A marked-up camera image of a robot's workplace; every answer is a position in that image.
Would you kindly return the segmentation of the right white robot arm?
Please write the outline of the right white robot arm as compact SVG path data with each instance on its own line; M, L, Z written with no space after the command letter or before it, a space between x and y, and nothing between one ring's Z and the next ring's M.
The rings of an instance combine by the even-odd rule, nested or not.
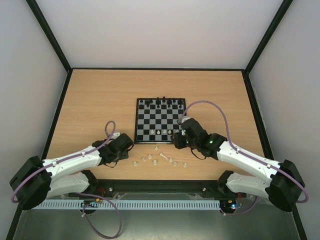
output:
M204 159L226 162L249 173L245 176L226 170L218 183L222 195L233 192L255 195L285 212L291 212L298 203L305 183L292 161L278 162L233 145L218 133L207 133L194 118L183 117L177 122L181 130L171 137L177 149L197 150Z

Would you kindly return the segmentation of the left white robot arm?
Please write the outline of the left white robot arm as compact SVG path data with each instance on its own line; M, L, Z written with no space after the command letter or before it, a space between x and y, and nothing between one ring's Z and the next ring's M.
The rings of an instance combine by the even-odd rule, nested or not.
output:
M133 146L127 134L116 132L66 156L43 160L30 157L9 182L13 190L10 200L23 210L30 210L57 195L91 194L98 181L89 168L117 164L128 158Z

